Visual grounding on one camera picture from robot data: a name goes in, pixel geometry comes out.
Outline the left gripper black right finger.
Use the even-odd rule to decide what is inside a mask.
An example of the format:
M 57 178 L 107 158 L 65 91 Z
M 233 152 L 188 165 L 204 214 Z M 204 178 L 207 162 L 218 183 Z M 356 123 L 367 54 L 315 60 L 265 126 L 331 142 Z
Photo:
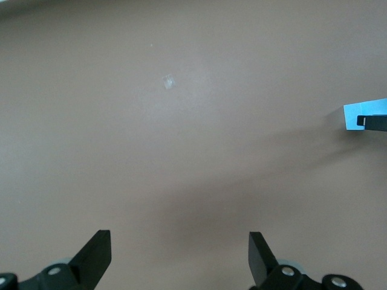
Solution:
M 345 275 L 327 274 L 316 282 L 295 266 L 279 263 L 260 232 L 249 233 L 248 261 L 255 282 L 249 290 L 362 290 Z

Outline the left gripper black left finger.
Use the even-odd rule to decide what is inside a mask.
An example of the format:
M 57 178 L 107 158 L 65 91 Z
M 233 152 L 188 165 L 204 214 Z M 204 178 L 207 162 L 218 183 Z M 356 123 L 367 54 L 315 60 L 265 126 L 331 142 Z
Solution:
M 95 290 L 111 263 L 111 232 L 99 230 L 67 263 L 55 263 L 20 282 L 0 273 L 0 290 Z

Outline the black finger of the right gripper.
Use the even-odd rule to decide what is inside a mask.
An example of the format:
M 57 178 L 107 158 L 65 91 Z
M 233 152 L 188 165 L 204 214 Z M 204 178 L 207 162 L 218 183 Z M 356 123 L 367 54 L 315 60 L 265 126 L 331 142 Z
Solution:
M 387 132 L 387 115 L 358 115 L 357 125 L 366 131 Z

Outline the light blue foam block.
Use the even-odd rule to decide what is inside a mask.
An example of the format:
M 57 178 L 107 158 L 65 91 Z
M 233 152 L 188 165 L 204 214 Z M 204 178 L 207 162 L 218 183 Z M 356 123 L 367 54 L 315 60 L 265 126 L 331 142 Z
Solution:
M 365 131 L 363 127 L 357 125 L 357 116 L 387 115 L 387 98 L 344 105 L 343 112 L 348 131 Z

